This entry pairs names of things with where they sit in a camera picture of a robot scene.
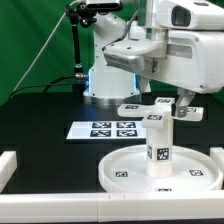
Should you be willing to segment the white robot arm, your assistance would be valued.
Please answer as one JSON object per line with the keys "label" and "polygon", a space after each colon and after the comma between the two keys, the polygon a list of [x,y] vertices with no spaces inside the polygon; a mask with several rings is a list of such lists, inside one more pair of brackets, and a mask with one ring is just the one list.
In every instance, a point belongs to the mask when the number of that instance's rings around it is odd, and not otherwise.
{"label": "white robot arm", "polygon": [[140,0],[143,38],[103,47],[107,64],[178,88],[183,118],[197,93],[224,88],[224,8],[208,0]]}

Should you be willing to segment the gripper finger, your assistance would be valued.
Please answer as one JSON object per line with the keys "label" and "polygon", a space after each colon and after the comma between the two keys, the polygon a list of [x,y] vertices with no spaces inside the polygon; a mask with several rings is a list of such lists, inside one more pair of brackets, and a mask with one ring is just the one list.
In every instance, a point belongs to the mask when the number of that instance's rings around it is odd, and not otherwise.
{"label": "gripper finger", "polygon": [[139,76],[138,77],[138,84],[139,84],[139,89],[141,93],[150,93],[151,92],[151,86],[150,86],[150,79]]}
{"label": "gripper finger", "polygon": [[183,118],[187,115],[187,107],[195,97],[196,93],[191,90],[179,88],[177,90],[177,94],[179,95],[179,97],[175,103],[176,106],[175,115],[178,118]]}

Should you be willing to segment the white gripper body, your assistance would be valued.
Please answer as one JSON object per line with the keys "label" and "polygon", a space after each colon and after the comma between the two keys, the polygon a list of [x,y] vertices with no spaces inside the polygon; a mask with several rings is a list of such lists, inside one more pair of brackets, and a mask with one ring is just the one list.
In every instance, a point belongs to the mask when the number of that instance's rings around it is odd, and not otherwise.
{"label": "white gripper body", "polygon": [[196,93],[224,87],[224,33],[171,30],[167,41],[124,40],[107,45],[109,66]]}

